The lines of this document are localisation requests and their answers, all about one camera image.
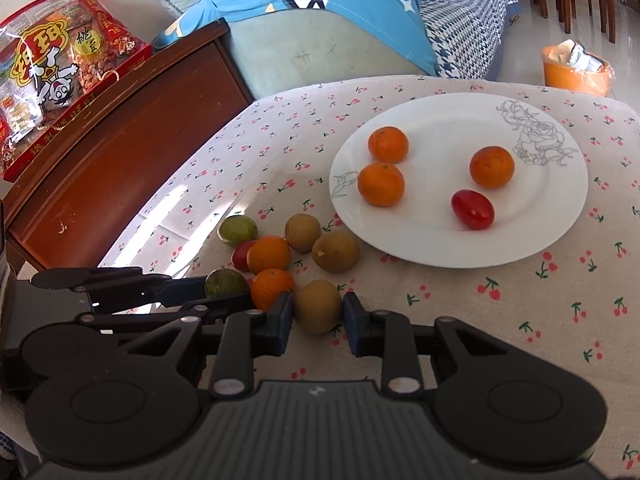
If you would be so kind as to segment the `green guava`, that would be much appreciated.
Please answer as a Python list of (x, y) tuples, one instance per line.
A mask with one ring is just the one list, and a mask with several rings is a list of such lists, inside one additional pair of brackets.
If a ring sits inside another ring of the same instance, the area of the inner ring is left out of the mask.
[(219, 239), (230, 247), (238, 247), (258, 237), (258, 227), (254, 220), (244, 214), (227, 217), (218, 226)]
[(240, 272), (233, 269), (218, 269), (206, 276), (204, 290), (207, 298), (224, 299), (248, 294), (250, 285)]

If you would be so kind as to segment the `red cherry tomato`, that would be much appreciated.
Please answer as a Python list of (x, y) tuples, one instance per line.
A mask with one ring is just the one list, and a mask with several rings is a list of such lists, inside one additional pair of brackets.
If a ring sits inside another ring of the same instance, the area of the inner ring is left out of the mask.
[(242, 273), (250, 272), (250, 267), (247, 263), (247, 255), (254, 244), (254, 240), (248, 240), (235, 248), (231, 257), (231, 263), (235, 270)]
[(495, 221), (495, 209), (486, 196), (473, 190), (455, 192), (450, 200), (456, 217), (470, 230), (487, 230)]

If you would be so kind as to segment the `orange tangerine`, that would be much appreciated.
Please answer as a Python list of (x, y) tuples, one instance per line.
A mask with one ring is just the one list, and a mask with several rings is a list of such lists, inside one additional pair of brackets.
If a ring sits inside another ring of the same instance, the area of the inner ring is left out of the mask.
[(282, 237), (264, 236), (248, 250), (246, 261), (250, 272), (255, 275), (269, 269), (288, 270), (291, 248)]
[(288, 271), (267, 269), (259, 272), (250, 284), (250, 296), (256, 309), (269, 311), (281, 292), (294, 292), (296, 284)]
[(405, 178), (392, 164), (375, 162), (365, 166), (358, 174), (358, 191), (370, 205), (391, 207), (405, 194)]
[(503, 188), (513, 178), (515, 162), (512, 155), (501, 146), (486, 146), (471, 158), (469, 172), (472, 180), (481, 188)]
[(381, 127), (370, 134), (368, 150), (372, 157), (379, 162), (398, 164), (408, 155), (409, 139), (396, 127)]

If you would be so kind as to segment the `brown kiwi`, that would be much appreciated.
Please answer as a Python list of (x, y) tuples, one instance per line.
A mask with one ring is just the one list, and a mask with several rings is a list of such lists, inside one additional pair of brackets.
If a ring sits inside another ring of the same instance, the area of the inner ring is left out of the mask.
[(321, 235), (311, 251), (317, 266), (329, 273), (342, 273), (359, 260), (360, 249), (356, 238), (349, 232), (332, 231)]
[(310, 252), (320, 236), (320, 223), (310, 214), (294, 214), (286, 222), (284, 238), (296, 252)]
[(298, 327), (311, 335), (333, 330), (341, 321), (342, 297), (326, 280), (306, 284), (295, 298), (294, 318)]

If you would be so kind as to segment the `dark red wooden cabinet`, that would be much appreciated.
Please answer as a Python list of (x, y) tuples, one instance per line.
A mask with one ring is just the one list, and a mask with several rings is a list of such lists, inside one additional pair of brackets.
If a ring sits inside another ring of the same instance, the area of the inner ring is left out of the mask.
[(224, 21), (152, 55), (83, 108), (3, 200), (14, 270), (97, 266), (164, 182), (253, 101)]

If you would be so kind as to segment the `cherry print tablecloth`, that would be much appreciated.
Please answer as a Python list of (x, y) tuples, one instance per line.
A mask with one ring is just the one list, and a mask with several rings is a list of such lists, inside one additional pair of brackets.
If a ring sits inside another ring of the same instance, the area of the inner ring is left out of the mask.
[(104, 256), (175, 278), (226, 266), (216, 229), (294, 214), (352, 232), (332, 276), (369, 309), (450, 314), (585, 377), (608, 404), (593, 461), (639, 472), (639, 117), (522, 84), (401, 76), (247, 107), (134, 211)]

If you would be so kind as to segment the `white plate with rose drawing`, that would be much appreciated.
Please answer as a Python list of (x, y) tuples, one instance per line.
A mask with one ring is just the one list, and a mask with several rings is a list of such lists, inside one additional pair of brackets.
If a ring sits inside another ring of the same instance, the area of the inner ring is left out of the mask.
[[(388, 208), (370, 205), (357, 188), (360, 170), (373, 160), (368, 137), (385, 126), (409, 139), (399, 165), (405, 195)], [(515, 171), (503, 188), (484, 191), (495, 221), (473, 231), (450, 200), (476, 187), (469, 163), (486, 146), (505, 148)], [(399, 259), (447, 269), (502, 266), (547, 249), (574, 226), (588, 183), (584, 156), (557, 120), (532, 104), (475, 92), (427, 96), (369, 119), (344, 142), (330, 170), (334, 209), (360, 240)]]

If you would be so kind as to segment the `red snack gift bag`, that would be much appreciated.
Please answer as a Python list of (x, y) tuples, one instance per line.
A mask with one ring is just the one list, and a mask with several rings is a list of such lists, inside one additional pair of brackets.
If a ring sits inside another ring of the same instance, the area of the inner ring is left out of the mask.
[(100, 0), (35, 0), (1, 22), (1, 177), (151, 56)]

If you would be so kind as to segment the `light green sofa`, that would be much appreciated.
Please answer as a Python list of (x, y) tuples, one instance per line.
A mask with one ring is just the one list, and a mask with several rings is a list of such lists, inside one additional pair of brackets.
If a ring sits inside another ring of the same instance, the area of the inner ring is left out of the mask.
[(227, 25), (227, 49), (256, 98), (345, 79), (427, 75), (330, 11), (272, 12)]

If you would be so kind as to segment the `orange smiley trash bin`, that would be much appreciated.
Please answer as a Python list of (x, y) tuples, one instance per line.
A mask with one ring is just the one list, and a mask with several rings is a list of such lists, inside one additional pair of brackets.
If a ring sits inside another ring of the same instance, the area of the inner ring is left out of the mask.
[(612, 89), (613, 66), (579, 41), (567, 39), (541, 50), (544, 84), (605, 98)]

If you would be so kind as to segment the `houndstooth sofa cover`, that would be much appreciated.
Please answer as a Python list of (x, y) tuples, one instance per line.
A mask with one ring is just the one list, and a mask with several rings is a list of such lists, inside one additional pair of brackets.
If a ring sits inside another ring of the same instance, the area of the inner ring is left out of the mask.
[(498, 78), (508, 21), (518, 0), (419, 0), (435, 55), (435, 74), (451, 79)]

